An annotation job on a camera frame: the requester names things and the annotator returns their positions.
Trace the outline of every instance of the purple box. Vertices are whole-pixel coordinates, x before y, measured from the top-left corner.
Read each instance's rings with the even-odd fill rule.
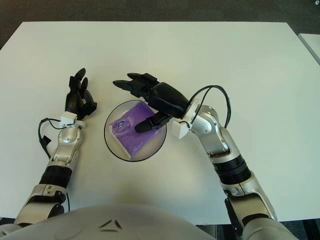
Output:
[[[160,131],[159,129],[152,129],[138,133],[135,130],[138,123],[154,114],[154,111],[144,101],[140,101],[122,117],[110,123],[112,134],[122,145],[128,157],[133,158]]]

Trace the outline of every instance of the white connector block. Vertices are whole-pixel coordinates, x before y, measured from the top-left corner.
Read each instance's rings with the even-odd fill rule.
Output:
[[[171,133],[179,140],[182,139],[192,127],[191,121],[196,115],[196,109],[198,107],[198,101],[193,100],[185,112],[182,119],[174,119],[171,124]]]
[[[185,122],[179,123],[176,120],[172,121],[171,133],[179,140],[182,139],[189,132],[188,125]]]
[[[61,116],[61,121],[59,122],[60,128],[71,127],[77,119],[77,114],[65,111]]]

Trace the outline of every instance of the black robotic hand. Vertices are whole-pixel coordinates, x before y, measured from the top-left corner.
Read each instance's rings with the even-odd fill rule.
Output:
[[[180,119],[184,116],[189,101],[172,86],[158,82],[154,76],[148,73],[128,73],[131,81],[116,80],[113,84],[130,91],[137,98],[143,97],[148,105],[159,112],[138,123],[134,129],[137,133],[144,133],[151,129],[159,129],[172,117]]]
[[[94,102],[90,92],[87,90],[88,78],[85,77],[82,80],[85,74],[86,69],[82,68],[74,76],[70,77],[70,92],[65,100],[65,111],[77,114],[78,120],[82,120],[97,109],[97,103]]]

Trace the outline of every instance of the floor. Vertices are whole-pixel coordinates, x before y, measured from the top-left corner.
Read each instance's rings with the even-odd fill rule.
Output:
[[[287,22],[296,34],[320,34],[314,0],[0,0],[0,48],[30,21]],[[1,224],[13,219],[3,218]],[[283,222],[299,239],[320,239],[320,219]],[[199,226],[218,240],[237,239],[230,225]]]

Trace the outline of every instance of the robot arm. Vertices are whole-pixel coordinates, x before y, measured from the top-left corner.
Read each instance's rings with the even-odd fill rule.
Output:
[[[39,184],[33,188],[18,214],[14,222],[16,225],[24,227],[64,213],[62,203],[66,200],[67,186],[84,139],[82,129],[85,123],[81,120],[97,108],[97,103],[87,90],[88,79],[84,78],[82,81],[85,73],[83,68],[70,77],[70,92],[66,97],[65,112],[59,122],[58,129],[61,131],[58,134],[58,146],[50,157]],[[44,138],[40,139],[40,143],[46,150]]]
[[[168,84],[159,83],[147,73],[130,73],[128,76],[134,76],[133,80],[117,80],[113,83],[136,97],[143,97],[152,108],[159,110],[155,115],[167,115],[167,121],[163,122],[154,123],[151,119],[146,119],[135,127],[136,131],[146,132],[152,127],[160,128],[174,117],[176,119],[172,122],[172,133],[179,139],[189,130],[198,136],[227,195],[225,205],[231,224],[243,239],[296,239],[277,222],[274,208],[256,176],[249,170],[231,135],[220,125],[215,110],[203,105],[196,116],[196,110],[200,107],[198,103],[189,103]],[[152,127],[141,130],[141,125]]]

